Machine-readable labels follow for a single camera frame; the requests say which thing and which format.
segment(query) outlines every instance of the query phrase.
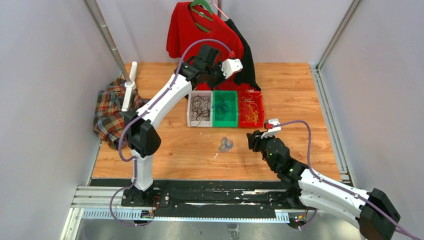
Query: red bin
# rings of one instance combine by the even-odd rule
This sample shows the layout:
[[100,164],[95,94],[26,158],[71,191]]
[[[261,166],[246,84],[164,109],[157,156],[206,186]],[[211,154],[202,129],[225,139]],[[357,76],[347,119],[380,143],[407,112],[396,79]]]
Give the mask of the red bin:
[[264,104],[260,91],[238,92],[238,127],[261,128],[264,125]]

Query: plaid shirt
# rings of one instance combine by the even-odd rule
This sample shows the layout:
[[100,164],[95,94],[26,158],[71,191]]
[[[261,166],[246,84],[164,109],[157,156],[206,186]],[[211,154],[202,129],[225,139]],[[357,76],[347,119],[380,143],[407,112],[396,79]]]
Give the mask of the plaid shirt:
[[[118,141],[124,130],[124,116],[121,112],[125,96],[125,80],[117,78],[106,91],[99,91],[94,113],[94,133],[112,149],[118,149]],[[137,110],[146,104],[149,99],[142,99],[137,89],[132,91],[130,109]]]

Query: floor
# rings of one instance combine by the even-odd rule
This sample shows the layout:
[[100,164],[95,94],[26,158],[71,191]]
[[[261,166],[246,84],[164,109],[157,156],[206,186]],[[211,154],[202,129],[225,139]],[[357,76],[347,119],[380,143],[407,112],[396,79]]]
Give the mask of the floor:
[[[142,98],[152,98],[169,80],[175,63],[139,63],[136,84]],[[262,88],[265,119],[281,123],[305,120],[312,130],[311,164],[318,172],[340,180],[335,156],[321,111],[309,65],[257,63],[256,82]],[[155,179],[208,179],[274,181],[261,154],[248,148],[246,133],[255,128],[187,127],[187,100],[181,99],[157,129],[162,143],[153,159]],[[221,153],[221,138],[233,148]],[[306,163],[308,133],[302,124],[285,126],[278,137],[293,158]],[[130,157],[128,148],[123,150]],[[131,178],[133,164],[121,161],[118,152],[102,143],[93,178]]]

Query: hanger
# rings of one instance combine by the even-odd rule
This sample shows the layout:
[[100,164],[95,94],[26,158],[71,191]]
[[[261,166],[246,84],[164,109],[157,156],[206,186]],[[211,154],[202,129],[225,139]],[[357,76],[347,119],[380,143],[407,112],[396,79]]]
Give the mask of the hanger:
[[215,0],[212,0],[209,4],[213,4],[213,5],[215,5],[215,7],[216,7],[216,9],[218,9],[218,11],[220,12],[220,13],[222,13],[222,15],[224,15],[224,17],[226,17],[226,19],[228,19],[229,20],[229,18],[227,17],[227,15],[225,15],[225,13],[217,6],[217,4],[215,3]]
[[[205,15],[203,12],[197,11],[196,9],[194,9],[194,6],[196,5],[202,5],[212,16],[214,14],[214,12],[212,11],[211,6],[209,6],[208,2],[206,0],[194,0],[192,3],[190,3],[190,8],[193,12],[199,14],[200,16],[204,17],[207,20],[212,21],[212,18]],[[211,31],[209,31],[208,29],[206,29],[205,27],[201,26],[200,24],[198,24],[197,22],[194,23],[199,29],[205,31],[206,33],[210,33]]]

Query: green bin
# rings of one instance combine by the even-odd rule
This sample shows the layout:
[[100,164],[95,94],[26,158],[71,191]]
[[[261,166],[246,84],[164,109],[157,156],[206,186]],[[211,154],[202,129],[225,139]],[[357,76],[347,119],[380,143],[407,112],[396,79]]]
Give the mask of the green bin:
[[237,128],[239,104],[237,91],[213,91],[213,127]]

